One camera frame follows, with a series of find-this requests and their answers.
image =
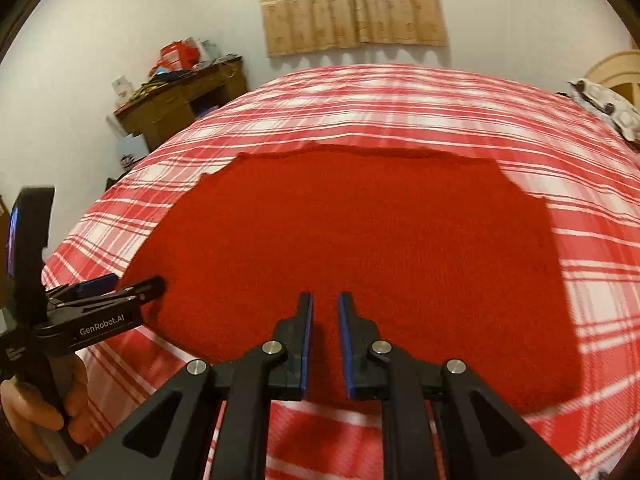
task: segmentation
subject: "red bag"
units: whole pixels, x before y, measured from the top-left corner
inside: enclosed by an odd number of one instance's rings
[[[200,60],[200,53],[185,41],[174,41],[160,51],[160,59],[169,70],[188,70]]]

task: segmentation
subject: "plaid bedsheet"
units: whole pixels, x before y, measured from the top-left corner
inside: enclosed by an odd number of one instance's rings
[[[584,385],[579,398],[527,421],[583,478],[610,470],[640,428],[640,158],[562,96],[396,64],[286,75],[198,120],[108,190],[49,259],[46,284],[122,274],[201,174],[239,152],[294,150],[310,140],[491,157],[522,189],[546,198]],[[191,358],[144,326],[81,354],[101,434]],[[269,478],[379,479],[380,420],[275,402],[267,466]]]

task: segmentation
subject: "wooden desk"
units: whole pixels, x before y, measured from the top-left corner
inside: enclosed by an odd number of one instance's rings
[[[153,151],[193,123],[200,112],[246,92],[242,57],[236,56],[157,88],[114,114],[128,134],[144,135]]]

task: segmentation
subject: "metal screw head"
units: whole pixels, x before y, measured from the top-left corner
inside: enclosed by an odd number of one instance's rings
[[[447,370],[452,374],[461,374],[466,370],[466,364],[460,359],[452,359],[447,362]]]
[[[187,371],[191,375],[200,375],[207,369],[207,364],[202,359],[194,359],[187,364]]]
[[[376,354],[388,354],[389,352],[391,352],[391,343],[389,343],[388,341],[374,341],[371,344],[371,349],[376,353]]]
[[[262,351],[269,355],[277,354],[282,351],[282,343],[280,341],[267,341],[262,345]]]

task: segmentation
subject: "white wall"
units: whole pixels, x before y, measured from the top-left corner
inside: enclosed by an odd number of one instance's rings
[[[50,249],[122,170],[105,116],[111,82],[135,86],[188,36],[182,0],[43,0],[0,63],[0,194],[54,185]]]
[[[292,70],[352,62],[412,62],[497,75],[558,91],[630,46],[606,0],[441,0],[449,48],[370,46],[270,59],[258,0],[191,0],[194,34],[244,56],[252,88]]]
[[[450,47],[370,46],[266,55],[258,0],[44,0],[0,64],[0,194],[56,186],[55,247],[120,173],[111,82],[140,84],[159,49],[188,36],[244,56],[252,88],[312,66],[414,62],[450,66],[557,91],[629,46],[605,0],[442,0]]]

